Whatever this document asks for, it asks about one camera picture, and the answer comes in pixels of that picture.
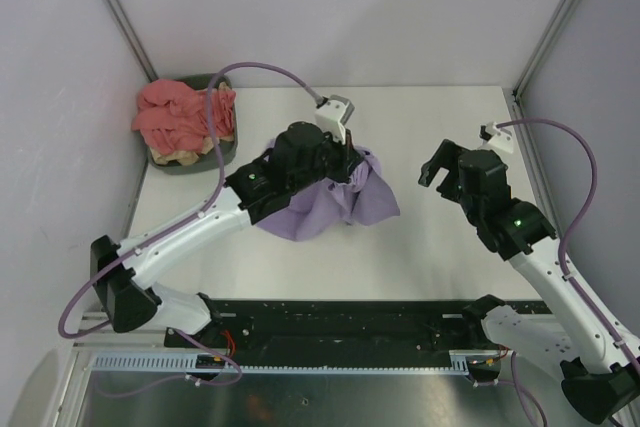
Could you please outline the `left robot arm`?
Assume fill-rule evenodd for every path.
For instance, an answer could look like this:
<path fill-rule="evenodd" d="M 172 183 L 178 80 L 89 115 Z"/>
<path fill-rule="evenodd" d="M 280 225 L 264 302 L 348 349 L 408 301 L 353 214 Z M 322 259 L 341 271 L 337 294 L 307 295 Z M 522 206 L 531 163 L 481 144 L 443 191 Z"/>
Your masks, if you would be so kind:
<path fill-rule="evenodd" d="M 348 182 L 362 160 L 349 129 L 334 136 L 296 122 L 261 156 L 228 175 L 214 200 L 118 244 L 100 238 L 92 246 L 92 265 L 101 275 L 95 288 L 113 330 L 172 329 L 199 346 L 214 344 L 221 323 L 211 300 L 168 288 L 160 278 L 209 243 L 288 207 L 309 186 L 324 179 Z"/>

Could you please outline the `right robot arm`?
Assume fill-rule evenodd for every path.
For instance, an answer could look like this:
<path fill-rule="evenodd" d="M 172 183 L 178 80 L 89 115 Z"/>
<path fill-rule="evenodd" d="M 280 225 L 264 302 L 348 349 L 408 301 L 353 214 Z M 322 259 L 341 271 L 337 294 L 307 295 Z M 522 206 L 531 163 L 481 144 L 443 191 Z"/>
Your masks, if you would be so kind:
<path fill-rule="evenodd" d="M 421 168 L 428 187 L 458 204 L 487 250 L 511 265 L 538 293 L 562 327 L 560 334 L 529 320 L 505 301 L 485 295 L 464 310 L 463 340 L 510 348 L 559 382 L 574 410 L 600 425 L 639 396 L 639 339 L 631 334 L 567 259 L 557 233 L 532 203 L 511 193 L 507 167 L 489 149 L 464 148 L 448 139 Z"/>

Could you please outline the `purple t shirt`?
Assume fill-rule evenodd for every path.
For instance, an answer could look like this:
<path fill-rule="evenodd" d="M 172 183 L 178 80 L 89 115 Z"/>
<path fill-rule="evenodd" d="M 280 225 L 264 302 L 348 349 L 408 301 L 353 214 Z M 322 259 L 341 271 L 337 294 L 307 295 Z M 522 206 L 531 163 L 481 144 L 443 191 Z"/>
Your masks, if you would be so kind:
<path fill-rule="evenodd" d="M 295 194 L 289 205 L 257 223 L 277 237 L 303 242 L 344 223 L 372 226 L 400 215 L 396 197 L 382 177 L 379 160 L 368 148 L 346 183 L 323 179 Z"/>

